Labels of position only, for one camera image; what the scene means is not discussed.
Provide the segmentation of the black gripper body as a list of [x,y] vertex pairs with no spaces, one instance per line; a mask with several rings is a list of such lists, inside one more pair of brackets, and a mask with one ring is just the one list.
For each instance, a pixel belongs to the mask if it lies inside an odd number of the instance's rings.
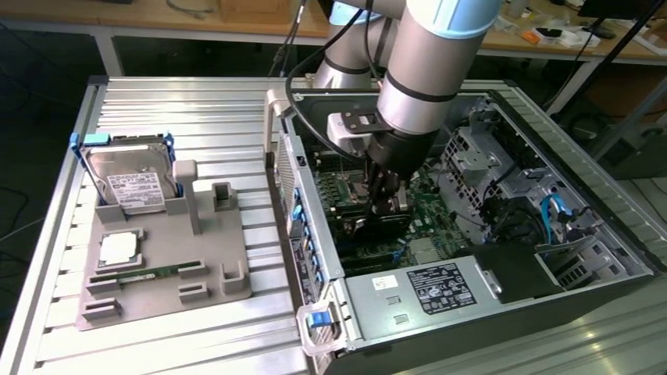
[[392,173],[400,180],[406,180],[421,167],[437,134],[437,130],[418,135],[398,130],[373,133],[365,151],[369,176]]

